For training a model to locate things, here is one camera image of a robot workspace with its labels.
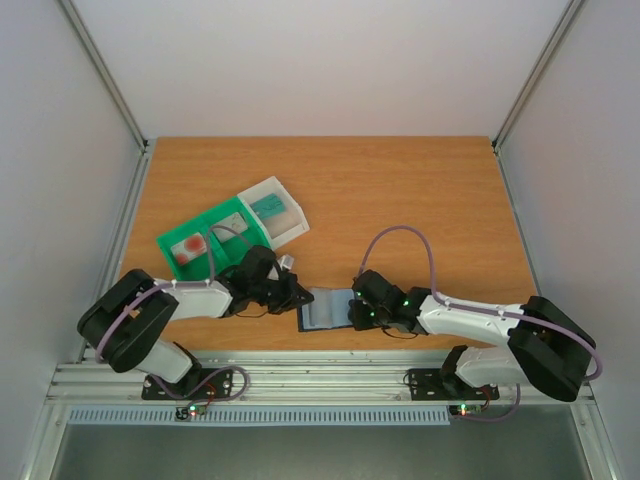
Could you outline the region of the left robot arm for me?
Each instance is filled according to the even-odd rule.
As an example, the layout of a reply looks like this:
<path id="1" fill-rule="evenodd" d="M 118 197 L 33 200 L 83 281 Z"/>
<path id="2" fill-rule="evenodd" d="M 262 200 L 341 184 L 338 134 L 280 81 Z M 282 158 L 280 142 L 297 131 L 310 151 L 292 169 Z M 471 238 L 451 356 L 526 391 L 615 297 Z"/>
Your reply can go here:
<path id="1" fill-rule="evenodd" d="M 280 315 L 313 301 L 284 258 L 253 246 L 238 264 L 205 280 L 163 281 L 133 269 L 81 316 L 77 332 L 114 372 L 142 371 L 169 397 L 186 399 L 211 376 L 188 350 L 161 339 L 169 323 L 235 317 L 253 303 Z"/>

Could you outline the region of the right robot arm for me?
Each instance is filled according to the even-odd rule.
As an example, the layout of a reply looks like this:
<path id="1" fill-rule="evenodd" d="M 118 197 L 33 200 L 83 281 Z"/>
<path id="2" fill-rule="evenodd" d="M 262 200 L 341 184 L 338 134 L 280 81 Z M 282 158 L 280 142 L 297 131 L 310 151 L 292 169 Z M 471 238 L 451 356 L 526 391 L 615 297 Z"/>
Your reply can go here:
<path id="1" fill-rule="evenodd" d="M 395 329 L 413 335 L 452 335 L 484 343 L 462 346 L 443 365 L 441 383 L 453 396 L 486 384 L 528 384 L 573 402 L 587 379 L 593 338 L 550 300 L 493 305 L 443 296 L 429 288 L 402 291 L 379 273 L 354 279 L 348 318 L 355 330 Z"/>

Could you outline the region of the blue card holder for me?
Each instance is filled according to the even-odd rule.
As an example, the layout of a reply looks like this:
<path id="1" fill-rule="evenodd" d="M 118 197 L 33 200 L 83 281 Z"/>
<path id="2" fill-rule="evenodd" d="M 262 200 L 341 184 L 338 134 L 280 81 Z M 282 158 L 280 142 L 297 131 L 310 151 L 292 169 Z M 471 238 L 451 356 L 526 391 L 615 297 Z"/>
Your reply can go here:
<path id="1" fill-rule="evenodd" d="M 298 331 L 301 333 L 353 329 L 349 319 L 351 289 L 311 288 L 314 300 L 297 310 Z"/>

